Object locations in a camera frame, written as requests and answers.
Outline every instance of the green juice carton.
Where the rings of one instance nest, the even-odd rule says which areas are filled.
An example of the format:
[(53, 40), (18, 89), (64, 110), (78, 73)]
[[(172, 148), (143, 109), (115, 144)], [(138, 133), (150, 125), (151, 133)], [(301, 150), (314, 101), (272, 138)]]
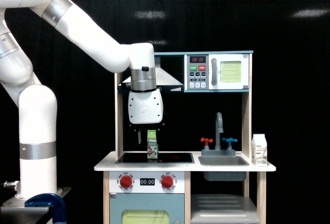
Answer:
[(156, 139), (156, 130), (148, 130), (147, 134), (147, 158), (158, 159), (158, 144)]

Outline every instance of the oven door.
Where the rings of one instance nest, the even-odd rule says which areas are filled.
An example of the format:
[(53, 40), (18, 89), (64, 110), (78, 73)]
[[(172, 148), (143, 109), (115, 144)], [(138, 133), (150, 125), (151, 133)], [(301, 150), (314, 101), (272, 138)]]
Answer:
[(111, 224), (184, 224), (184, 194), (110, 194)]

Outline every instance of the oven knob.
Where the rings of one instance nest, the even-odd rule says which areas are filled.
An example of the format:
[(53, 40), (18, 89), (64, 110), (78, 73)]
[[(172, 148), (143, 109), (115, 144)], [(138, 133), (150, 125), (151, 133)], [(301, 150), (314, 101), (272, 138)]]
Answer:
[(161, 179), (161, 186), (163, 186), (164, 188), (171, 188), (173, 186), (173, 179), (171, 176), (164, 176)]
[(123, 188), (129, 188), (133, 183), (133, 180), (130, 176), (123, 176), (121, 179), (120, 179), (120, 185), (123, 187)]

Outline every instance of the blue clamp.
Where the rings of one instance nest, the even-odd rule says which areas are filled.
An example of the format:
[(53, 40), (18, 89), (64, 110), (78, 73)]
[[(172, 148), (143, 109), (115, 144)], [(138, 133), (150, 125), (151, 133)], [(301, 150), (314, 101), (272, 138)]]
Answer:
[(53, 193), (39, 194), (31, 197), (25, 202), (25, 207), (47, 206), (52, 209), (53, 223), (66, 224), (67, 216), (63, 199)]
[(232, 137), (231, 138), (223, 138), (222, 140), (228, 142), (228, 149), (231, 149), (232, 142), (235, 142), (235, 143), (237, 142), (237, 139), (233, 139)]

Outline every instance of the digital clock display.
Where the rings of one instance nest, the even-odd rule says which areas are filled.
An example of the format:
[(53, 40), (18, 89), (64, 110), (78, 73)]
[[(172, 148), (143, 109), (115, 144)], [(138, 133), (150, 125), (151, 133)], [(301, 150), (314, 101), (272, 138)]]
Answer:
[(140, 185), (155, 185), (155, 179), (140, 179)]
[(206, 63), (206, 56), (192, 56), (190, 63)]

